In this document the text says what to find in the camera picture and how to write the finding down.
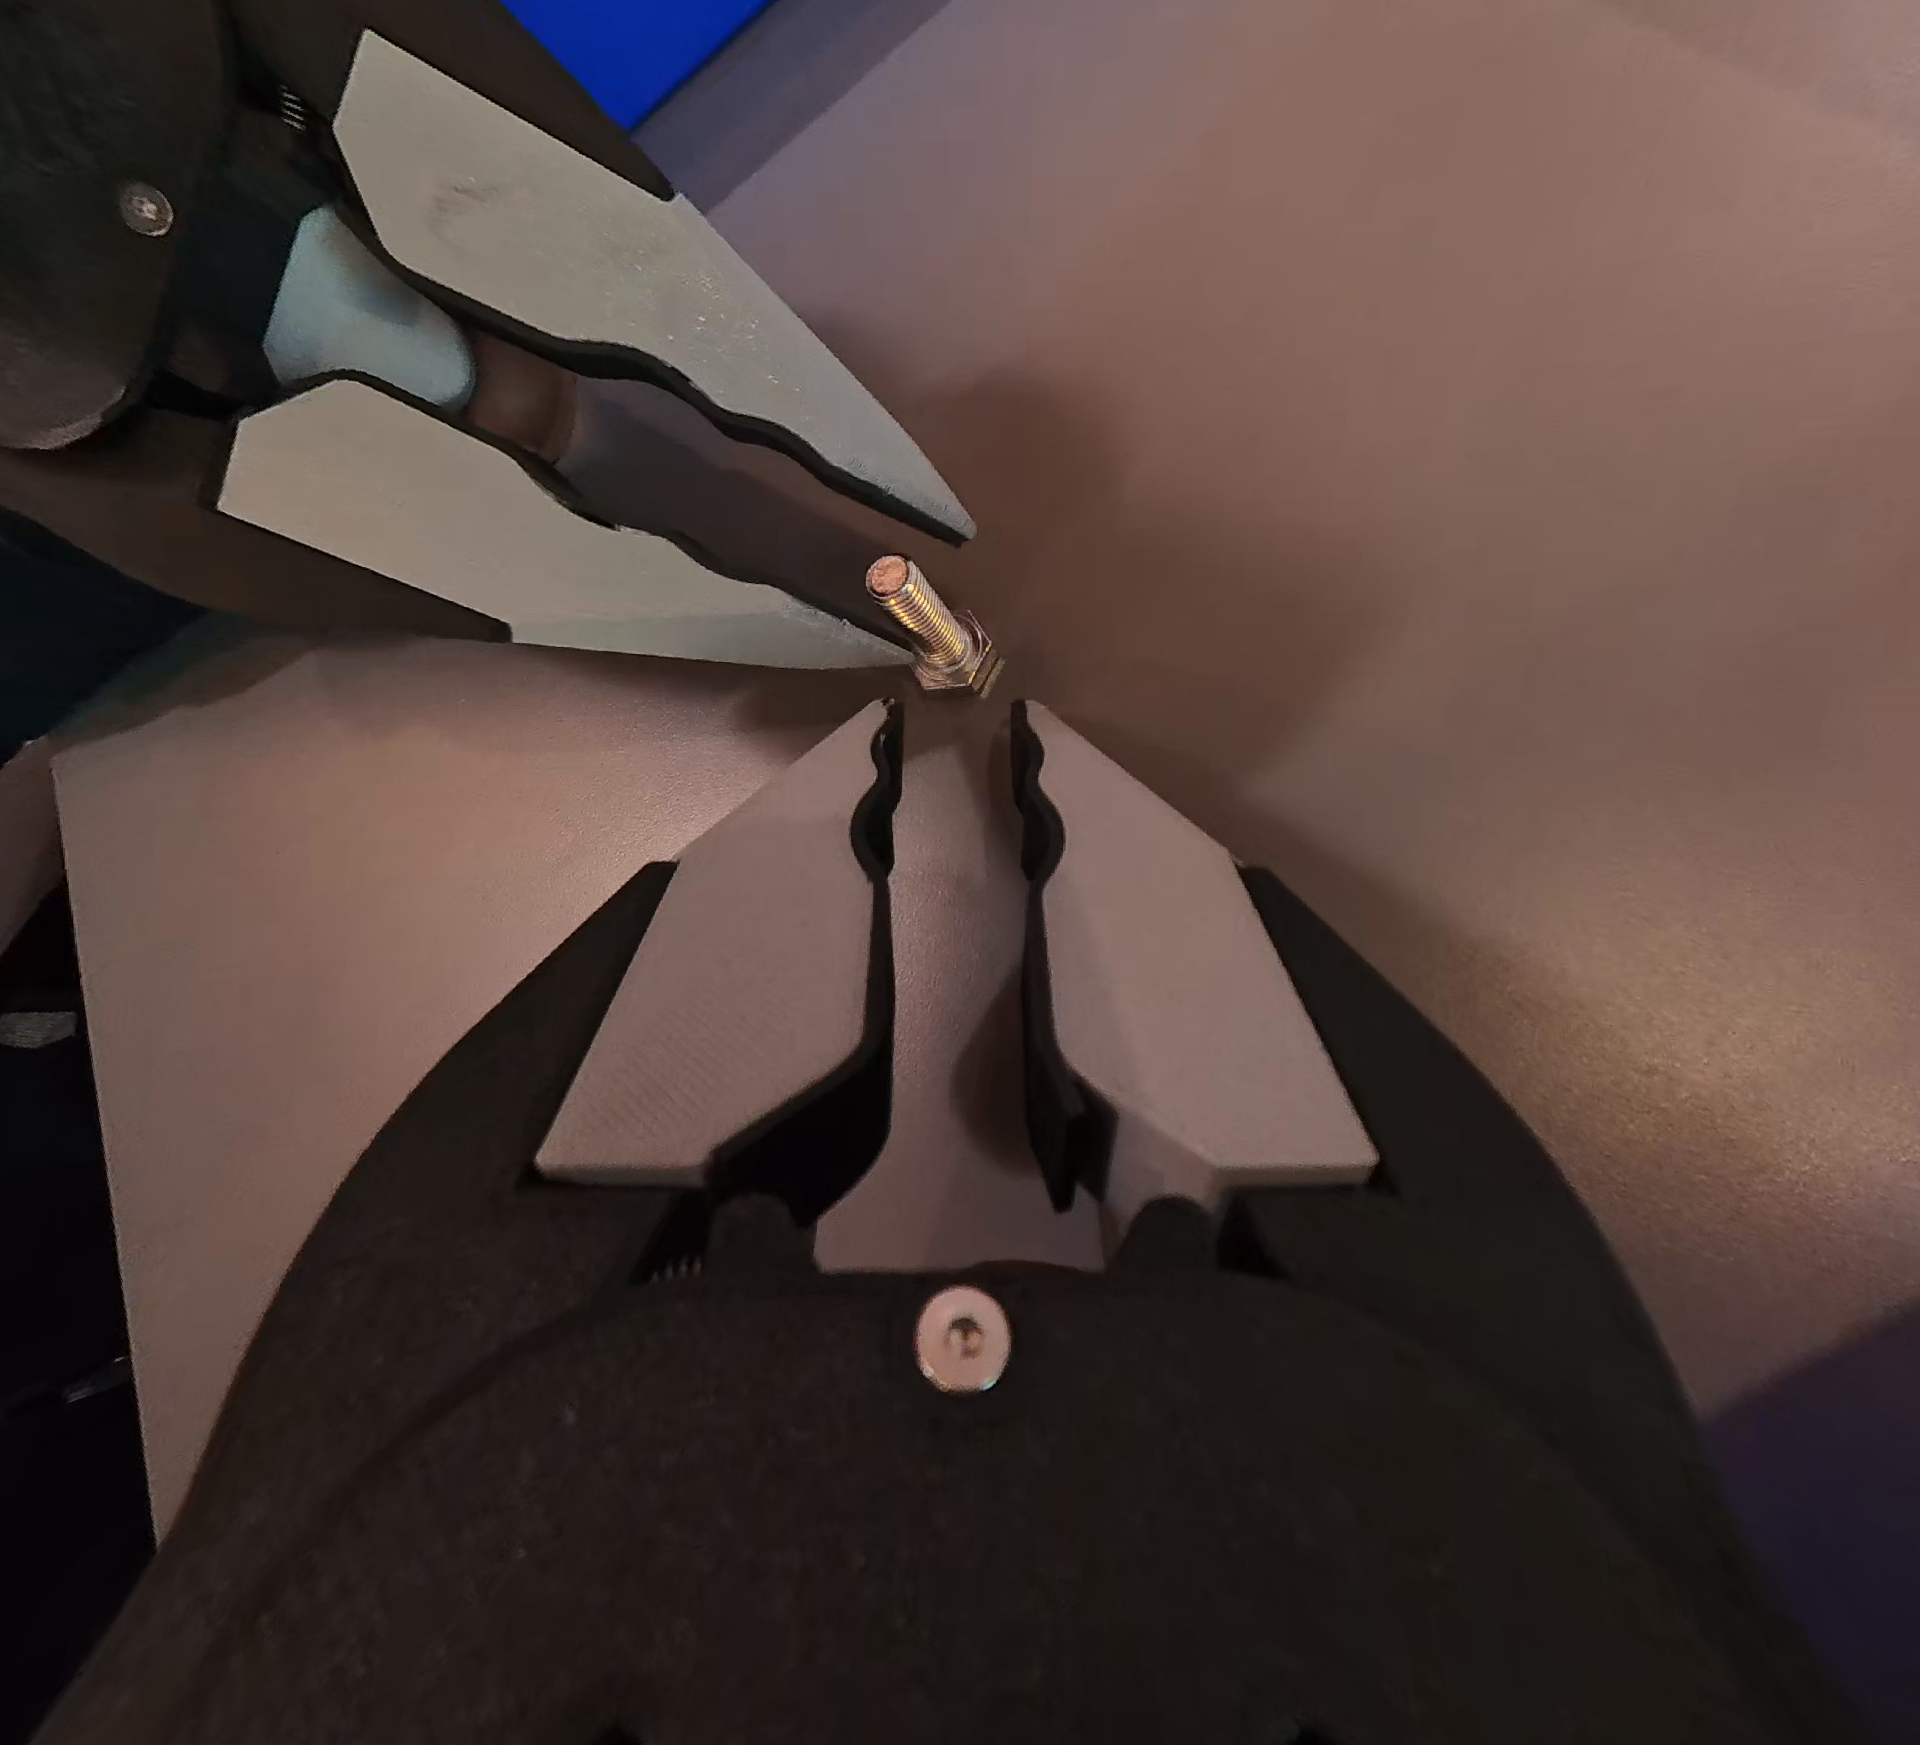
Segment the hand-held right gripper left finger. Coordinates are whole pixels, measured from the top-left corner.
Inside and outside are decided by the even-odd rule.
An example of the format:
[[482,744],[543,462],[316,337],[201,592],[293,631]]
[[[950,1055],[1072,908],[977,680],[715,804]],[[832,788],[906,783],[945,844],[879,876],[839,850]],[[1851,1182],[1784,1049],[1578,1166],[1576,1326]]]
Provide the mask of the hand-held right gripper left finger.
[[892,1128],[900,702],[684,849],[536,1164],[569,1185],[780,1201],[810,1226]]

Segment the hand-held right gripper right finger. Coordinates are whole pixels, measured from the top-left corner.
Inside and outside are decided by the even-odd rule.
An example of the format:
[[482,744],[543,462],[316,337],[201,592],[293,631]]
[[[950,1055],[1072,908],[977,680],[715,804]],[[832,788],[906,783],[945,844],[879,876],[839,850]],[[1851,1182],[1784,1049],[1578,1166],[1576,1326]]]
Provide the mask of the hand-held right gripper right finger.
[[1380,1150],[1237,857],[1065,718],[1010,723],[1023,1118],[1051,1202],[1116,1253],[1149,1205],[1354,1189]]

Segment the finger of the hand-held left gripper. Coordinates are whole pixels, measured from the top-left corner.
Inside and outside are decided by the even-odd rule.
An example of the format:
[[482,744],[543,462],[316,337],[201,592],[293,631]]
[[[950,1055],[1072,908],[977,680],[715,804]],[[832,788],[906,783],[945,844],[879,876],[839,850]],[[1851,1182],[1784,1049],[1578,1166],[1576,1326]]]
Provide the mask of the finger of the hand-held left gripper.
[[238,427],[216,508],[450,600],[508,639],[771,670],[904,669],[864,594],[867,539],[802,467],[724,437],[640,383],[586,381],[558,462],[405,384],[450,384],[452,348],[382,370],[271,347],[283,388]]
[[378,33],[356,40],[331,138],[375,264],[574,395],[665,388],[839,501],[975,537],[914,438],[684,197],[655,197]]

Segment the steel hex bolt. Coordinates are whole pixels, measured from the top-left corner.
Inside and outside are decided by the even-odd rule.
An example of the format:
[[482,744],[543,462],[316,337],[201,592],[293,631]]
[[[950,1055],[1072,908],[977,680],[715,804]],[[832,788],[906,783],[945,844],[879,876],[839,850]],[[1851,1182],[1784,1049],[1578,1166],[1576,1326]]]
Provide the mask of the steel hex bolt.
[[911,639],[914,676],[928,695],[987,699],[1002,673],[1002,659],[983,622],[950,607],[914,560],[902,555],[877,559],[867,572],[867,591]]

